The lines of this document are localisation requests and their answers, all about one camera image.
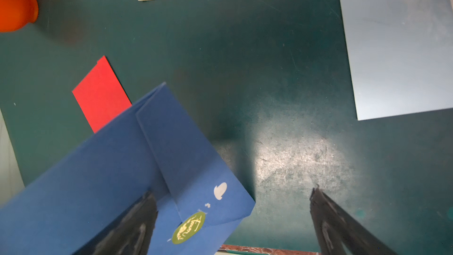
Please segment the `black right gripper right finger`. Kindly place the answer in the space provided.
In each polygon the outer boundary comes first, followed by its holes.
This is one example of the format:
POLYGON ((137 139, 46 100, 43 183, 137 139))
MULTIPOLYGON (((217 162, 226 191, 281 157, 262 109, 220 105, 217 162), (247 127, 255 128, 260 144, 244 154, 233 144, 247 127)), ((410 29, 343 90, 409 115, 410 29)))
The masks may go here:
POLYGON ((395 254, 318 187, 311 192, 310 214, 323 255, 395 254))

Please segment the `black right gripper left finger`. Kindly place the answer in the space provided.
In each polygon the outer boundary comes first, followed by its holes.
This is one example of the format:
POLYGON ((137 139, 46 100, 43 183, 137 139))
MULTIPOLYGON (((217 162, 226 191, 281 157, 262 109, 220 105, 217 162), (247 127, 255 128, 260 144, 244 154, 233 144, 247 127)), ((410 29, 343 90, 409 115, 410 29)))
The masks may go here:
POLYGON ((146 255, 157 216, 156 200, 148 191, 75 254, 146 255))

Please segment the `dark blue envelope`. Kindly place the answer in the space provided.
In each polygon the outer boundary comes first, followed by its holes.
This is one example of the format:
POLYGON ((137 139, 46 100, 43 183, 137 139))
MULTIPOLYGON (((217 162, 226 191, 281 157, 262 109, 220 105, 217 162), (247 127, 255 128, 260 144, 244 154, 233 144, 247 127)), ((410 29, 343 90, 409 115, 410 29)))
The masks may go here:
POLYGON ((1 253, 93 253, 134 209, 116 251, 144 231, 147 255, 213 255, 254 206, 162 84, 2 207, 1 253))

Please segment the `light blue envelope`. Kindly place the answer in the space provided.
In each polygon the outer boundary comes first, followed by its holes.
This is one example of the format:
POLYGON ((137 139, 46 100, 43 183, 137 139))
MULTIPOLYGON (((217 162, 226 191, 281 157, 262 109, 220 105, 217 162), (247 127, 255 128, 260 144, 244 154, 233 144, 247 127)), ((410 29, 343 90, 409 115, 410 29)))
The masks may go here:
POLYGON ((340 0, 359 120, 453 106, 453 0, 340 0))

